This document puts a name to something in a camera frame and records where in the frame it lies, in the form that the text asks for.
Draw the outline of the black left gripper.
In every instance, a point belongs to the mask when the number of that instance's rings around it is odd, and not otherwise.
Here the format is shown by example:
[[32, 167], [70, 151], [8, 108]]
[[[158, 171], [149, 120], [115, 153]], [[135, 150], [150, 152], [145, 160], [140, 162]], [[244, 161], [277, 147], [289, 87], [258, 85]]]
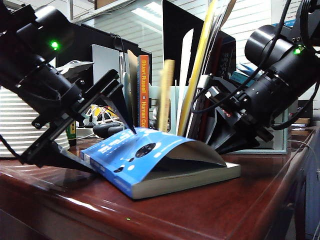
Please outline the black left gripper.
[[77, 83], [70, 83], [55, 69], [41, 70], [36, 75], [41, 74], [44, 74], [45, 79], [41, 79], [38, 84], [32, 81], [22, 85], [19, 88], [19, 96], [39, 114], [31, 124], [36, 129], [49, 124], [49, 128], [19, 156], [22, 164], [94, 173], [88, 163], [58, 145], [55, 139], [73, 121], [82, 121], [82, 112], [98, 98], [104, 100], [126, 128], [136, 134], [116, 70], [109, 70], [85, 92]]

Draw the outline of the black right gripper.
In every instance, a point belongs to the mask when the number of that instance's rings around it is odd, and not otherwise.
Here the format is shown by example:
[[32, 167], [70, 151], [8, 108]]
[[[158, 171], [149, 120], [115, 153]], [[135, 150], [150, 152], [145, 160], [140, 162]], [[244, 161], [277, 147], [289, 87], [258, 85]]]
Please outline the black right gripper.
[[237, 90], [215, 108], [207, 144], [219, 154], [227, 154], [258, 147], [257, 138], [271, 141], [274, 101], [275, 79], [270, 76], [261, 76], [251, 86]]

